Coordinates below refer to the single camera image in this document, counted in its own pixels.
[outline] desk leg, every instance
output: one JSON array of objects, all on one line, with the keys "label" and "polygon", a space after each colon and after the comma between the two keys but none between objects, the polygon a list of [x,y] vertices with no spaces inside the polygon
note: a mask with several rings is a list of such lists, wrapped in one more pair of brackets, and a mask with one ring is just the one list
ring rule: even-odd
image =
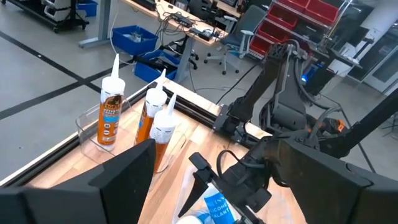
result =
[{"label": "desk leg", "polygon": [[111,14],[111,0],[101,0],[99,6],[98,36],[79,42],[80,48],[90,48],[109,43],[109,15]]},{"label": "desk leg", "polygon": [[189,66],[191,66],[189,63],[189,58],[191,57],[191,50],[193,49],[194,43],[195,39],[189,37],[187,43],[185,44],[185,49],[181,56],[180,65],[178,66],[177,74],[175,74],[174,78],[174,81],[177,83],[182,82],[182,80],[184,80],[189,74],[188,69],[190,68]]}]

